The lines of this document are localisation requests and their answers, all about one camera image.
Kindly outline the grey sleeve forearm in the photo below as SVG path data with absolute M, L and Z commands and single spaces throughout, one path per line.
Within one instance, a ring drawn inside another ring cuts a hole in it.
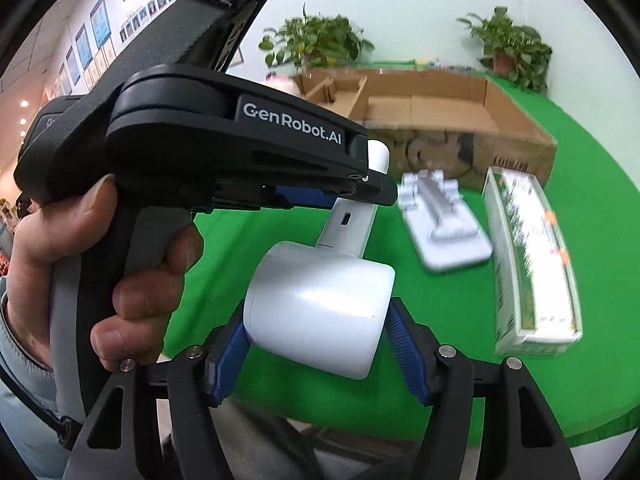
M 24 351 L 13 337 L 6 317 L 6 278 L 1 278 L 1 367 L 40 408 L 58 414 L 52 370 Z M 70 456 L 58 435 L 10 389 L 1 384 L 1 422 L 17 452 L 38 479 L 61 479 Z

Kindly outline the person's left hand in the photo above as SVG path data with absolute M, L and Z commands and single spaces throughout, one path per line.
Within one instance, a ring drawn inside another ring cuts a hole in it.
M 115 178 L 108 174 L 79 198 L 45 206 L 22 220 L 15 231 L 6 279 L 6 322 L 26 353 L 52 366 L 50 289 L 53 265 L 95 245 L 114 217 Z M 115 314 L 93 326 L 90 342 L 107 370 L 127 358 L 157 361 L 171 315 L 178 309 L 186 272 L 198 263 L 204 240 L 193 223 L 179 231 L 155 269 L 123 278 L 114 288 Z

